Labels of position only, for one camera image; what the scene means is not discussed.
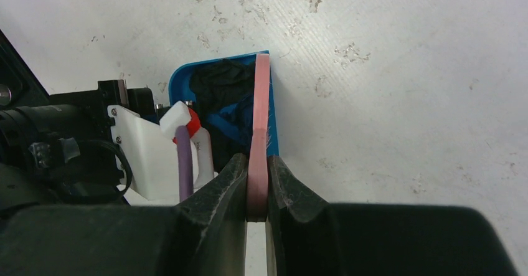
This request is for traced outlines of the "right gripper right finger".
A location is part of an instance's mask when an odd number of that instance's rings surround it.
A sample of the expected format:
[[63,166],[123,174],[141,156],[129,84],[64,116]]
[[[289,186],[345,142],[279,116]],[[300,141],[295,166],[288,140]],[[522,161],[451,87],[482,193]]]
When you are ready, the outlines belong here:
[[494,228],[459,206],[330,203],[279,156],[269,175],[269,275],[516,275]]

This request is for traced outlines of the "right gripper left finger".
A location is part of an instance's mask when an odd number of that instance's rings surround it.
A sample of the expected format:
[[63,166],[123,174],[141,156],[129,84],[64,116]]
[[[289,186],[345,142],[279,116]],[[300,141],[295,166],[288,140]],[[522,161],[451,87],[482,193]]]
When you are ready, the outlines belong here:
[[176,206],[33,206],[1,232],[2,275],[243,275],[247,158]]

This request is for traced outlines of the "pink hand brush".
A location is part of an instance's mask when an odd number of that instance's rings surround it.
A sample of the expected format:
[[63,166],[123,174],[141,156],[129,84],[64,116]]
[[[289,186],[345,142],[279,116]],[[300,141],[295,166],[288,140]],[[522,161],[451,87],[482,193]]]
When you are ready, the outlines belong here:
[[270,95],[270,55],[257,54],[253,95],[253,133],[247,176],[247,221],[267,217],[268,202],[268,111]]

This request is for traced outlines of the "black paper scrap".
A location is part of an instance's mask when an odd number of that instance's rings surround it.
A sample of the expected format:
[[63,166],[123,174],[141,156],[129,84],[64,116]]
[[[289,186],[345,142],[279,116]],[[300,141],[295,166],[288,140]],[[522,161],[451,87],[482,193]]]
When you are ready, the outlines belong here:
[[223,107],[237,103],[247,95],[254,94],[255,62],[222,59],[216,63],[195,69],[189,88],[196,96],[194,111],[201,125],[209,132],[214,170],[220,172],[230,159],[238,154],[248,155],[250,145],[240,145],[226,137],[208,121],[210,114]]

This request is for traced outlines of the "blue plastic dustpan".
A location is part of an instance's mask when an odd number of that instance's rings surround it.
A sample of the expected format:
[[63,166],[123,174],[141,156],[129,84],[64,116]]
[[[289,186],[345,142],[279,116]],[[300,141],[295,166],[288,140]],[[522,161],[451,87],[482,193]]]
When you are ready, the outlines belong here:
[[[196,101],[194,92],[189,88],[189,80],[195,69],[207,66],[212,63],[220,61],[217,59],[203,60],[198,62],[191,62],[180,66],[171,75],[167,85],[167,92],[169,96],[169,103],[171,105],[178,101]],[[237,128],[224,120],[218,114],[211,114],[207,121],[219,129],[224,135],[231,139],[235,139],[238,135]],[[278,156],[280,154],[277,127],[276,127],[276,115],[275,115],[275,104],[273,96],[273,86],[270,85],[269,92],[269,111],[268,111],[268,143],[266,154],[268,156]]]

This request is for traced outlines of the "dark blue scrap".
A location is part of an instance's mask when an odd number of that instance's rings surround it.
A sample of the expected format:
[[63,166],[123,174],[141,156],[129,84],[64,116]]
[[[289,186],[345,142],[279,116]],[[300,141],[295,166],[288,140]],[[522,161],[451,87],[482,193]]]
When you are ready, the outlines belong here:
[[238,144],[250,145],[253,134],[253,96],[247,95],[237,103],[210,114],[207,121]]

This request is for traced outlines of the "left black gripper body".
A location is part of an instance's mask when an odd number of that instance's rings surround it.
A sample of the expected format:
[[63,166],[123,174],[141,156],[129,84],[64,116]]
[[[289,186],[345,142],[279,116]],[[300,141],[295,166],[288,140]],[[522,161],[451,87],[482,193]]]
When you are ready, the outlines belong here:
[[125,204],[133,172],[111,137],[110,105],[141,118],[155,113],[152,91],[123,80],[55,95],[36,86],[2,103],[1,205]]

